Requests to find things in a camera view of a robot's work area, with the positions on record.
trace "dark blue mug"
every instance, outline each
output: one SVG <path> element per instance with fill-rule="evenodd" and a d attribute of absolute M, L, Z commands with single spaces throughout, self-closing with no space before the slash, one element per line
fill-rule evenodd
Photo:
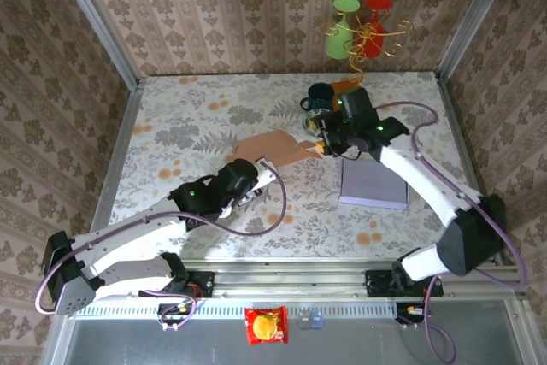
<path fill-rule="evenodd" d="M 334 88 L 331 85 L 328 83 L 315 83 L 308 89 L 308 96 L 300 101 L 300 107 L 306 111 L 312 109 L 332 110 L 333 97 Z"/>

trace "purple book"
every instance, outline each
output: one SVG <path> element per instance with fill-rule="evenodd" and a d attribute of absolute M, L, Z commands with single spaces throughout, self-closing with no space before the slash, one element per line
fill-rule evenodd
<path fill-rule="evenodd" d="M 406 209 L 409 187 L 405 180 L 379 162 L 344 159 L 339 201 L 384 209 Z"/>

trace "small blue object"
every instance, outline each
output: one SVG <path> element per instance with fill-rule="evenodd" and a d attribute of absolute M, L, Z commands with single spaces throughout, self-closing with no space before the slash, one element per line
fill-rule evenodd
<path fill-rule="evenodd" d="M 311 327 L 323 328 L 323 312 L 320 309 L 311 310 Z"/>

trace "gray floor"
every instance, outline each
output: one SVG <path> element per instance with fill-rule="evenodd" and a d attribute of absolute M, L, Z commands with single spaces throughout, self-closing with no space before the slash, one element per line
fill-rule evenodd
<path fill-rule="evenodd" d="M 520 364 L 502 303 L 436 303 L 433 322 L 456 341 L 456 364 Z M 292 365 L 438 364 L 423 330 L 393 321 L 325 320 L 322 329 L 290 321 L 288 344 L 248 346 L 243 320 L 195 320 L 178 332 L 154 321 L 78 321 L 67 364 Z M 443 342 L 435 338 L 440 351 Z"/>

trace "table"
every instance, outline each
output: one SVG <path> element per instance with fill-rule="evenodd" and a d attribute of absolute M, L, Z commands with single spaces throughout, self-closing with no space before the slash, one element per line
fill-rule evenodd
<path fill-rule="evenodd" d="M 127 151 L 110 223 L 146 209 L 172 189 L 205 174 L 216 174 L 243 138 L 281 129 L 297 141 L 309 140 L 298 102 L 313 83 L 348 74 L 248 74 L 147 79 Z M 465 181 L 433 73 L 367 74 L 364 86 L 374 105 L 414 100 L 436 109 L 440 122 L 420 134 L 424 149 Z M 380 113 L 407 127 L 428 115 L 399 106 Z M 274 232 L 242 238 L 213 227 L 171 238 L 165 248 L 183 258 L 398 258 L 438 240 L 442 226 L 414 191 L 407 209 L 356 207 L 338 202 L 339 158 L 306 159 L 280 168 L 288 193 L 284 223 Z M 279 185 L 269 185 L 253 203 L 220 222 L 257 232 L 269 227 L 281 209 Z"/>

